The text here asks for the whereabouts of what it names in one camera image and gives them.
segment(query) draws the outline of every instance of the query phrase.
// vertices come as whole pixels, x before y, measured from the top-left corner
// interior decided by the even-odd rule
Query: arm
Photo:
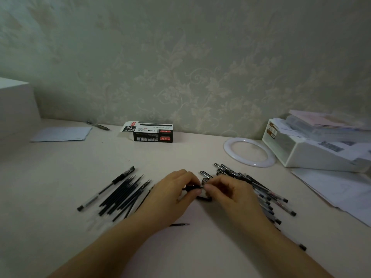
[[[253,188],[246,182],[220,175],[204,188],[221,204],[233,223],[257,243],[281,277],[332,277],[269,222]]]
[[[152,189],[132,216],[115,225],[85,250],[54,271],[49,278],[119,277],[136,250],[157,231],[176,221],[201,190],[188,192],[180,201],[184,185],[196,183],[191,172],[172,172]]]

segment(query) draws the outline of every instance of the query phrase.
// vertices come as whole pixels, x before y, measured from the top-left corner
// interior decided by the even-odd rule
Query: pile of pens
[[[232,169],[228,168],[227,166],[225,166],[223,164],[219,165],[217,163],[214,163],[214,166],[216,166],[218,168],[216,175],[231,176],[231,177],[234,177],[235,179],[239,179],[241,181],[245,181],[248,184],[250,184],[253,187],[254,193],[257,195],[259,204],[262,207],[262,210],[263,210],[265,216],[273,224],[274,223],[281,224],[282,222],[274,216],[275,213],[273,211],[273,207],[271,206],[271,201],[273,201],[273,203],[275,203],[277,206],[279,206],[285,212],[289,213],[292,216],[296,216],[296,212],[294,212],[293,210],[288,208],[283,203],[283,202],[285,202],[285,203],[289,202],[286,198],[274,193],[273,191],[271,191],[270,189],[268,189],[267,187],[262,185],[260,182],[253,179],[248,174],[246,174],[246,173],[236,173],[235,171],[233,171]],[[206,173],[204,171],[201,171],[200,174],[205,177],[202,180],[202,184],[206,183],[209,179],[212,178],[211,175],[209,175],[208,173]],[[284,235],[287,238],[289,238],[291,241],[296,243],[303,251],[306,251],[306,247],[303,244],[296,242],[294,239],[292,239],[287,234],[284,234]]]
[[[110,186],[116,185],[118,182],[125,179],[130,173],[132,173],[135,170],[134,166],[131,167],[126,172],[119,175],[117,178],[115,178],[108,186],[106,186],[103,190],[98,192],[96,195],[91,197],[88,201],[86,201],[84,204],[79,206],[77,208],[78,211],[83,210],[85,207],[89,206],[91,203],[93,203],[95,200],[97,200],[104,191],[106,191]],[[127,213],[125,214],[126,218],[130,211],[132,210],[133,206],[135,205],[135,202],[139,198],[139,196],[143,193],[143,191],[146,189],[146,187],[149,185],[149,183],[152,180],[146,181],[143,185],[140,185],[140,180],[143,177],[140,176],[137,180],[133,181],[136,176],[129,177],[125,179],[116,189],[113,191],[100,205],[99,207],[102,207],[99,211],[99,216],[102,216],[104,214],[112,215],[113,213],[116,215],[113,222],[116,221],[123,213],[127,210]]]

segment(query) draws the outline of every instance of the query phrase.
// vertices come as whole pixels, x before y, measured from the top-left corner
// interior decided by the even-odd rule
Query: leaf pattern
[[[31,82],[47,118],[261,138],[267,120],[290,109],[371,115],[370,8],[0,0],[0,74]]]

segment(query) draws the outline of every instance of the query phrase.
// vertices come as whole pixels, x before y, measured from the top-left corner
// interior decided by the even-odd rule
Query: white ring
[[[247,143],[254,144],[254,145],[260,147],[261,149],[263,149],[267,153],[268,158],[263,162],[256,162],[256,161],[246,160],[245,158],[242,158],[241,156],[239,156],[239,155],[237,155],[236,153],[233,152],[231,146],[235,142],[247,142]],[[224,150],[226,151],[226,153],[229,156],[231,156],[233,159],[235,159],[238,162],[241,162],[243,164],[249,165],[249,166],[266,168],[266,167],[271,167],[276,163],[276,156],[273,154],[273,152],[268,147],[266,147],[265,145],[261,145],[260,143],[257,143],[255,140],[252,140],[252,139],[244,139],[242,137],[235,137],[235,138],[227,140],[224,143],[223,147],[224,147]]]

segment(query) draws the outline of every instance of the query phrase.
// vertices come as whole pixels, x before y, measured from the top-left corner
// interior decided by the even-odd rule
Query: qr code
[[[335,151],[335,152],[340,152],[340,151],[344,150],[344,148],[341,148],[339,146],[333,145],[333,144],[328,143],[328,142],[321,142],[318,145],[321,145],[323,147],[331,149],[332,151]]]
[[[344,144],[346,144],[346,145],[348,145],[348,146],[355,145],[355,142],[341,142],[341,143],[344,143]]]

